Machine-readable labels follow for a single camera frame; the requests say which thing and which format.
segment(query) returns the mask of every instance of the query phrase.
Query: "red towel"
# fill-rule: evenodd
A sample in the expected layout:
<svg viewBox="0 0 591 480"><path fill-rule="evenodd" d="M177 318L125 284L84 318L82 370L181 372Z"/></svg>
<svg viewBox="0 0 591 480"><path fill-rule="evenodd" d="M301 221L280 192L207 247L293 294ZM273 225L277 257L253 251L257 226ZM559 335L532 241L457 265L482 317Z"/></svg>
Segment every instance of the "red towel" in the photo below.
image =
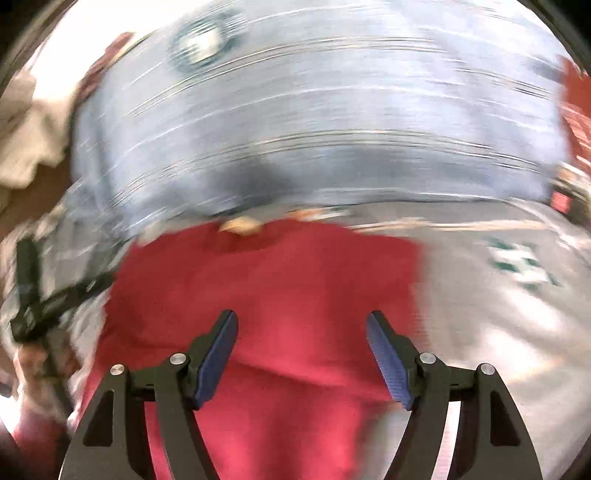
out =
<svg viewBox="0 0 591 480"><path fill-rule="evenodd" d="M213 400L196 412L221 480L350 478L363 426L390 401L365 319L383 310L412 334L418 246L294 220L252 236L218 228L131 249L106 305L84 406L111 365L157 365L232 309L236 346ZM155 408L146 417L157 478L168 479Z"/></svg>

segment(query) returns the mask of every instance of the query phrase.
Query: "blue gripper pad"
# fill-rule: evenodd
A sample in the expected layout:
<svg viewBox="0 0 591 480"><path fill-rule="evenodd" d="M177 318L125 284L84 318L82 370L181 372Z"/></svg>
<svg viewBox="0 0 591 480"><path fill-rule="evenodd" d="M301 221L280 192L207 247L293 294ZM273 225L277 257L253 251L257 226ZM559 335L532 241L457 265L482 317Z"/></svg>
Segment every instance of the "blue gripper pad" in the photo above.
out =
<svg viewBox="0 0 591 480"><path fill-rule="evenodd" d="M234 312L230 312L199 367L197 373L199 380L194 397L198 408L213 398L236 343L236 337L238 337L238 317Z"/></svg>
<svg viewBox="0 0 591 480"><path fill-rule="evenodd" d="M402 357L395 349L392 342L388 339L385 330L389 330L390 337L408 345L401 345L404 352L400 352ZM413 369L416 355L412 351L414 346L406 337L397 335L390 327L388 321L381 312L372 312L366 322L366 333L369 346L374 353L374 357L382 372L382 377L390 391L394 401L399 401L406 410L411 410L415 395L411 392L409 380L409 370Z"/></svg>

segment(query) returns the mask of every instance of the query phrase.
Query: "white cloth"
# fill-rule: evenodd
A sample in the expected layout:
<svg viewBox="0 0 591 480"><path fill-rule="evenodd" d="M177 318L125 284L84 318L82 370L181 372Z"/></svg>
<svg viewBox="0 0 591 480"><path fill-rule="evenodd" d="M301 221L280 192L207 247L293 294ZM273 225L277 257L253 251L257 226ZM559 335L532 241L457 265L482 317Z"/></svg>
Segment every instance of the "white cloth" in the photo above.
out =
<svg viewBox="0 0 591 480"><path fill-rule="evenodd" d="M26 188L38 164L56 167L64 159L73 94L46 100L34 91L35 78L21 71L0 98L0 189Z"/></svg>

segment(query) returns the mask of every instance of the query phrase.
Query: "red cloth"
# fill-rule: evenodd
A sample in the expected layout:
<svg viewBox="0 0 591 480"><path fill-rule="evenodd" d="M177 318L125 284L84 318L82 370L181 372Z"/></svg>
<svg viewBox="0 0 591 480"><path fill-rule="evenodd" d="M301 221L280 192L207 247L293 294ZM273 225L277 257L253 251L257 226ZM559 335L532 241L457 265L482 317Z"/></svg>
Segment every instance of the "red cloth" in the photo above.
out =
<svg viewBox="0 0 591 480"><path fill-rule="evenodd" d="M58 477L57 451L66 427L30 408L21 409L21 418L12 433L22 452L30 474L39 480L54 480Z"/></svg>
<svg viewBox="0 0 591 480"><path fill-rule="evenodd" d="M220 478L350 478L363 426L390 401L365 319L380 309L412 333L418 246L294 220L252 236L218 228L131 249L106 305L84 406L111 365L157 365L232 309L236 346L216 395L196 413ZM170 478L155 408L147 423L157 477Z"/></svg>

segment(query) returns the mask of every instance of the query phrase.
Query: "metal screw head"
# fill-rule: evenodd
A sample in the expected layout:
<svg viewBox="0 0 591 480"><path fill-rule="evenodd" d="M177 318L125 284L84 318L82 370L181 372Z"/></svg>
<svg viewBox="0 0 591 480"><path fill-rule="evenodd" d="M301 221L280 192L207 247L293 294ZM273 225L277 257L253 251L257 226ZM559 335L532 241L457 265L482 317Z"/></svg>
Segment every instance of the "metal screw head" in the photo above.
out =
<svg viewBox="0 0 591 480"><path fill-rule="evenodd" d="M431 365L435 363L437 357L430 352L423 352L418 356L419 360L424 364Z"/></svg>
<svg viewBox="0 0 591 480"><path fill-rule="evenodd" d="M491 364L482 364L480 366L480 370L482 370L482 373L485 375L492 375L495 373L495 367L493 367Z"/></svg>
<svg viewBox="0 0 591 480"><path fill-rule="evenodd" d="M183 364L186 359L187 356L184 353L175 353L170 357L170 363L173 365L180 365Z"/></svg>
<svg viewBox="0 0 591 480"><path fill-rule="evenodd" d="M125 371L125 367L121 364L113 365L111 367L111 375L121 375Z"/></svg>

